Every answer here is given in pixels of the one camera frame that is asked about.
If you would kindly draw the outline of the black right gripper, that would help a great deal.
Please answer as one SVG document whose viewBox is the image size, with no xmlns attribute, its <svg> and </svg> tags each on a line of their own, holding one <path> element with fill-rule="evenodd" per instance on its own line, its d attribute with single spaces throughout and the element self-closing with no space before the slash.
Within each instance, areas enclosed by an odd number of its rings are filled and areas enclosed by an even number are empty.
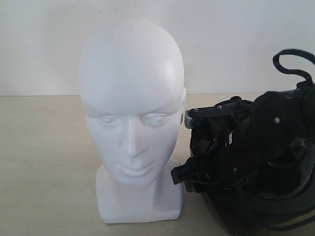
<svg viewBox="0 0 315 236">
<path fill-rule="evenodd" d="M 287 195 L 303 187 L 309 171 L 301 163 L 315 144 L 315 92 L 269 91 L 258 97 L 248 117 L 240 122 L 237 103 L 185 111 L 192 129 L 202 119 L 229 118 L 237 125 L 221 133 L 217 144 L 197 157 L 199 172 L 211 183 L 230 186 L 256 173 L 256 187 Z"/>
</svg>

